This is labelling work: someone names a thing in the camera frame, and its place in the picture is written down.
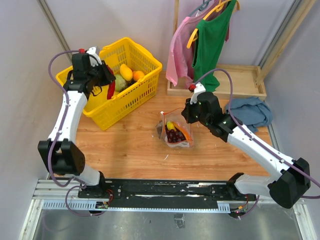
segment wooden tray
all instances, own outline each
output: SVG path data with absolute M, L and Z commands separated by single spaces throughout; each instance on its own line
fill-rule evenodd
M 231 75 L 234 98 L 258 97 L 263 101 L 267 97 L 264 82 L 259 87 L 255 87 L 255 79 L 261 71 L 259 66 L 218 64 L 216 67 L 227 70 Z M 218 98 L 228 99 L 230 97 L 230 82 L 227 75 L 222 71 L 216 71 L 214 76 L 220 82 L 214 95 Z M 192 93 L 186 89 L 183 78 L 179 79 L 177 86 L 168 81 L 167 94 L 169 96 L 192 96 Z

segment blue cloth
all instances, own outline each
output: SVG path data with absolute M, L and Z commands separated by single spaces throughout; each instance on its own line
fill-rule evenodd
M 253 132 L 257 132 L 257 127 L 268 126 L 273 120 L 269 107 L 258 97 L 235 98 L 231 103 L 233 115 L 241 120 L 243 124 Z

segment wooden surface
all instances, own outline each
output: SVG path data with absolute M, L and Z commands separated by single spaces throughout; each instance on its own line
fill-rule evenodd
M 259 87 L 255 85 L 255 79 L 260 74 L 260 67 L 253 65 L 229 65 L 218 64 L 217 68 L 225 69 L 232 78 L 233 85 L 233 97 L 234 98 L 248 98 L 258 97 L 261 100 L 265 100 L 267 92 L 264 82 Z M 230 98 L 230 81 L 227 75 L 222 71 L 215 71 L 214 76 L 218 79 L 220 86 L 216 88 L 214 94 L 218 98 L 229 99 Z M 170 96 L 183 96 L 191 97 L 192 93 L 185 87 L 185 80 L 178 81 L 177 86 L 173 86 L 171 82 L 168 82 L 167 93 Z
M 174 0 L 173 34 L 175 34 L 178 28 L 178 16 L 179 16 L 179 0 Z
M 296 11 L 292 19 L 289 21 L 288 26 L 285 28 L 282 36 L 279 38 L 278 42 L 274 46 L 272 52 L 268 56 L 263 68 L 261 69 L 261 73 L 255 79 L 254 84 L 259 86 L 265 77 L 268 75 L 281 53 L 286 48 L 287 44 L 297 31 L 298 27 L 308 15 L 312 6 L 315 4 L 316 0 L 303 0 L 299 6 L 299 9 Z
M 86 163 L 106 178 L 228 180 L 237 172 L 268 175 L 244 152 L 213 136 L 200 123 L 192 125 L 193 148 L 169 148 L 158 139 L 155 127 L 160 121 L 159 112 L 184 108 L 185 101 L 183 96 L 167 96 L 163 71 L 156 96 L 106 131 L 83 115 L 76 144 L 85 154 Z M 222 107 L 227 103 L 220 100 Z M 257 135 L 270 143 L 266 127 L 259 128 Z

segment green shirt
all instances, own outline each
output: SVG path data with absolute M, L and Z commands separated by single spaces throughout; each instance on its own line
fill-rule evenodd
M 195 41 L 192 67 L 194 80 L 197 81 L 208 71 L 215 69 L 227 36 L 230 18 L 237 0 L 231 0 L 225 10 L 211 21 L 201 20 L 196 28 L 198 39 Z M 201 83 L 207 92 L 214 92 L 220 85 L 213 74 L 206 76 Z

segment yellow hanger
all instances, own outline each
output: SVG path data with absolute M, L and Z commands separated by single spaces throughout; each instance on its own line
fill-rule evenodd
M 215 6 L 210 12 L 208 12 L 207 15 L 204 16 L 203 20 L 206 20 L 213 12 L 221 11 L 224 5 L 230 1 L 231 0 L 225 0 L 225 1 L 219 0 L 219 4 Z M 236 10 L 240 10 L 240 4 L 238 1 L 236 1 Z M 186 45 L 186 48 L 187 49 L 191 48 L 192 42 L 194 42 L 197 39 L 198 39 L 198 28 L 194 29 Z

